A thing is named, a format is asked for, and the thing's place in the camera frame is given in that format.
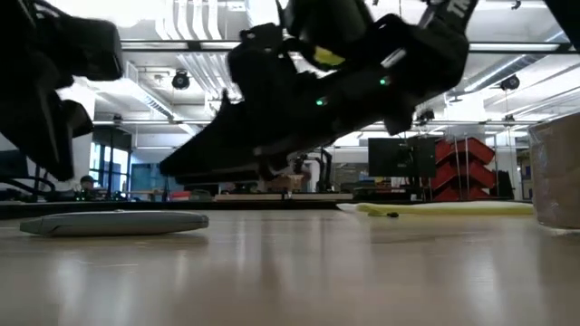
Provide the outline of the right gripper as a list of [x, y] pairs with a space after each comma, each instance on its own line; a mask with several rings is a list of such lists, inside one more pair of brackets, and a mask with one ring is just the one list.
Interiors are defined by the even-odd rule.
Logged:
[[242, 101], [316, 95], [309, 129], [349, 133], [383, 120], [410, 128], [417, 105], [459, 84], [469, 54], [469, 1], [429, 1], [417, 24], [374, 19], [362, 1], [290, 1], [279, 24], [240, 34], [227, 56]]

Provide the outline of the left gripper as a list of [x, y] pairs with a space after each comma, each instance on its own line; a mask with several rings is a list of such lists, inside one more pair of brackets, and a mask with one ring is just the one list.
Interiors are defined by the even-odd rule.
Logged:
[[1, 133], [59, 181], [74, 176], [73, 138], [93, 132], [81, 103], [55, 90], [73, 77], [94, 82], [123, 76], [121, 39], [106, 20], [65, 13], [47, 1], [1, 2], [1, 93], [48, 90], [1, 99]]

